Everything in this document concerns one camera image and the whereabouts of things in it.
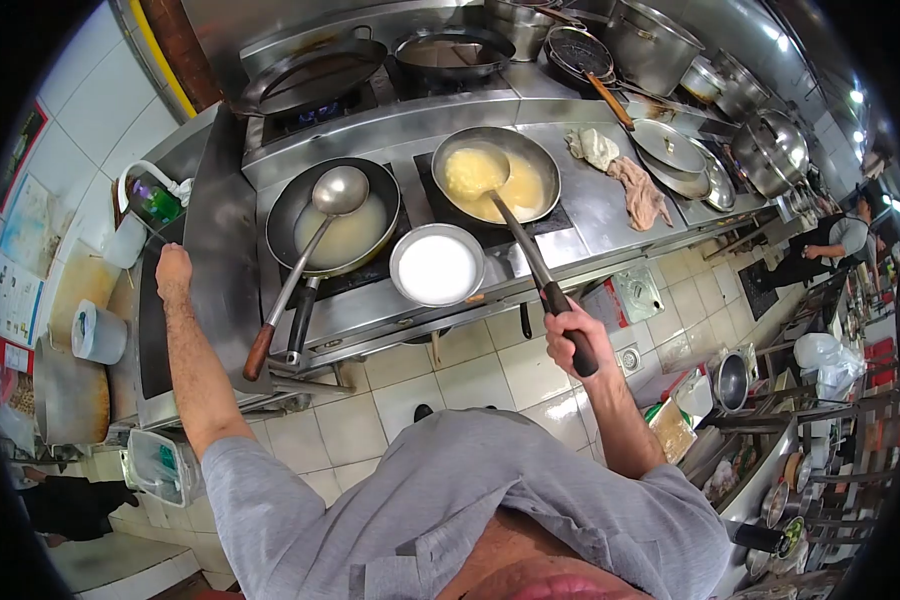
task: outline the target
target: white liquid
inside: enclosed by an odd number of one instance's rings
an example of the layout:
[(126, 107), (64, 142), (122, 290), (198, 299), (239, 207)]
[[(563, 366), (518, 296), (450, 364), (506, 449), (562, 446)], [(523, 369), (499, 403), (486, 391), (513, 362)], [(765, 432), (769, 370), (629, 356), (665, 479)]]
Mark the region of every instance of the white liquid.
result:
[[(297, 252), (303, 252), (325, 218), (326, 215), (312, 203), (303, 208), (293, 228), (293, 244)], [(351, 214), (336, 217), (330, 223), (307, 261), (307, 270), (335, 269), (360, 258), (376, 245), (386, 228), (384, 202), (370, 192), (360, 208)]]
[(421, 305), (447, 305), (467, 298), (477, 276), (473, 254), (446, 235), (416, 240), (400, 256), (400, 282)]

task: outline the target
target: white bucket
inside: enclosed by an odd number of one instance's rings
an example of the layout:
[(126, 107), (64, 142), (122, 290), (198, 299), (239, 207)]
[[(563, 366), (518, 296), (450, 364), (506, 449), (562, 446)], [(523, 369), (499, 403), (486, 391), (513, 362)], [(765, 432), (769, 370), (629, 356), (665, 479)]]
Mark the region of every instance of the white bucket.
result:
[(70, 345), (76, 358), (114, 365), (127, 347), (127, 323), (106, 308), (83, 299), (73, 313)]

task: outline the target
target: man's hand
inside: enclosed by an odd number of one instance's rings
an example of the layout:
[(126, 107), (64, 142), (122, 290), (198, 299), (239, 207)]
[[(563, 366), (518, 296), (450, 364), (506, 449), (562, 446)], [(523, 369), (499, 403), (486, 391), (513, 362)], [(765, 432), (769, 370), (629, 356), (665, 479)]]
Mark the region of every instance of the man's hand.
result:
[(180, 244), (166, 244), (156, 265), (156, 293), (166, 302), (190, 298), (190, 279), (194, 274), (190, 254)]
[[(573, 308), (573, 312), (551, 315), (547, 313), (543, 317), (543, 326), (547, 329), (547, 354), (572, 377), (580, 381), (590, 381), (597, 378), (608, 378), (620, 375), (620, 367), (617, 366), (616, 356), (613, 354), (611, 339), (607, 337), (607, 328), (596, 318), (587, 314), (573, 298), (567, 297), (567, 302)], [(574, 343), (564, 337), (564, 331), (578, 330), (586, 336), (593, 349), (594, 358), (597, 360), (597, 372), (589, 377), (580, 377), (573, 366), (573, 354), (576, 351)]]

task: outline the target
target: yellow sauce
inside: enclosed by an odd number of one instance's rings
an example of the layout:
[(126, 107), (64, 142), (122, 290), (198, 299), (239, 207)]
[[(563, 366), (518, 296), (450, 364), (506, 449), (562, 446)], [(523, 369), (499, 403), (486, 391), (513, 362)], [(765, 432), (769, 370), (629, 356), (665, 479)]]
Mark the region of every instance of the yellow sauce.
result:
[(543, 181), (530, 162), (505, 152), (509, 178), (485, 151), (461, 148), (450, 154), (444, 170), (447, 194), (459, 209), (486, 221), (504, 223), (504, 218), (487, 194), (496, 189), (500, 199), (517, 221), (535, 219), (545, 209)]

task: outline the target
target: plastic bag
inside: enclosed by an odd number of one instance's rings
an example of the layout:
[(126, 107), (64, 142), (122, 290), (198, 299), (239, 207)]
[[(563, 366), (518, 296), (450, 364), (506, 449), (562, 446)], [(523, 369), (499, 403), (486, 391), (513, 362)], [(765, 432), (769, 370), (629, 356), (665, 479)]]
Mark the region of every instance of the plastic bag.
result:
[(867, 372), (867, 362), (829, 333), (807, 333), (793, 345), (800, 375), (816, 371), (816, 397), (841, 400), (857, 378)]

